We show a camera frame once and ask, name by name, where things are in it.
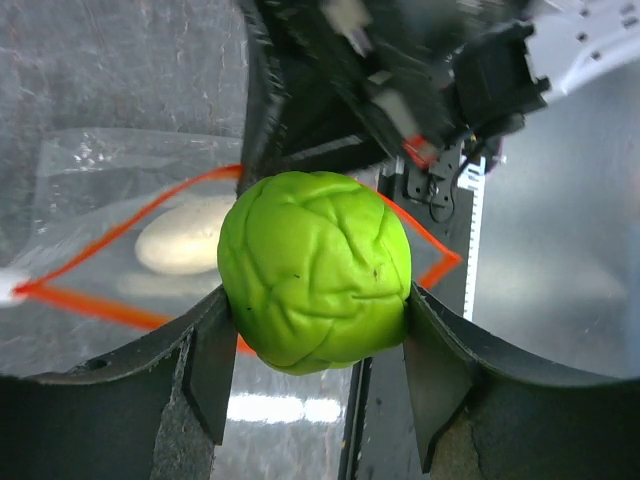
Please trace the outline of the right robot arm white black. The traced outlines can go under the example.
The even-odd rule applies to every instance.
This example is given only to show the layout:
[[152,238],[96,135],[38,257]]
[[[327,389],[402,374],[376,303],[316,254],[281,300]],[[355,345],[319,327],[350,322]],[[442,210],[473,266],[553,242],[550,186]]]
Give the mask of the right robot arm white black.
[[387,158],[429,187],[448,154],[639,57],[635,1],[244,1],[249,84],[238,188]]

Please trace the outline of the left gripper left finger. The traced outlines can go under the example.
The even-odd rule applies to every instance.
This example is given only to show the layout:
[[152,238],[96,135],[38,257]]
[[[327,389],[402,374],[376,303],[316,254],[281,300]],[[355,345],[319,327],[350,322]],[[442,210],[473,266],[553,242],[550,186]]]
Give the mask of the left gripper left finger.
[[236,330],[217,288],[68,372],[2,377],[2,478],[211,478],[235,358]]

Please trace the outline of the green toy cabbage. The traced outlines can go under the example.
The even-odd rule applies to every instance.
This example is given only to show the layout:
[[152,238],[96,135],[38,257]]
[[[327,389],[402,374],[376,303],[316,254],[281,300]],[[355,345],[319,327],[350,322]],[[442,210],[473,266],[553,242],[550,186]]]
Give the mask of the green toy cabbage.
[[345,368],[406,337],[404,227],[375,191],[348,176],[260,180],[226,215],[218,264],[240,336],[275,370]]

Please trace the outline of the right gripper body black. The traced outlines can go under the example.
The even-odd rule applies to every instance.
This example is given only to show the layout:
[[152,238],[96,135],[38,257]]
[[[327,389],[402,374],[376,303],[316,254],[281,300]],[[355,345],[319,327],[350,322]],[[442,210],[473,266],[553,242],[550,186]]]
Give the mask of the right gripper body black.
[[284,171],[431,162],[478,121],[458,51],[496,1],[243,1],[248,104],[241,190]]

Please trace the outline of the clear zip top bag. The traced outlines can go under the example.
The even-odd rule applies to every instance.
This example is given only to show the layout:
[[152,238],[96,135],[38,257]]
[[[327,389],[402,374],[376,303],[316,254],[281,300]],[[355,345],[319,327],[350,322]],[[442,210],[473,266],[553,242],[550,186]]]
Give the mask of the clear zip top bag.
[[[40,147],[32,237],[1,272],[2,304],[42,302],[141,331],[184,314],[224,288],[219,264],[195,275],[158,274],[137,260],[136,240],[158,216],[190,200],[237,201],[248,190],[236,190],[240,150],[236,138],[149,130],[52,134]],[[377,194],[404,227],[411,286],[432,287],[460,264],[458,253]]]

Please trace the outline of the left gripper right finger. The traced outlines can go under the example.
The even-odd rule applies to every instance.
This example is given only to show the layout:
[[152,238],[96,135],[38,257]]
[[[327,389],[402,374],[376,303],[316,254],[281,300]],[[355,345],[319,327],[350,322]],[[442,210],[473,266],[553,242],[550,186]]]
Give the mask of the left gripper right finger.
[[471,389],[436,445],[434,479],[635,479],[639,382],[571,368],[465,319]]

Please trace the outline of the white toy radish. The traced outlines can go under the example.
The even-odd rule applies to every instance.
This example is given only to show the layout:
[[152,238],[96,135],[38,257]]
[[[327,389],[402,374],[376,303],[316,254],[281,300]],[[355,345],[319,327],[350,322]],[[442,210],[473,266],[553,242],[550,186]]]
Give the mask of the white toy radish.
[[235,201],[230,195],[197,198],[161,214],[138,236],[137,260],[163,275],[216,269],[221,227]]

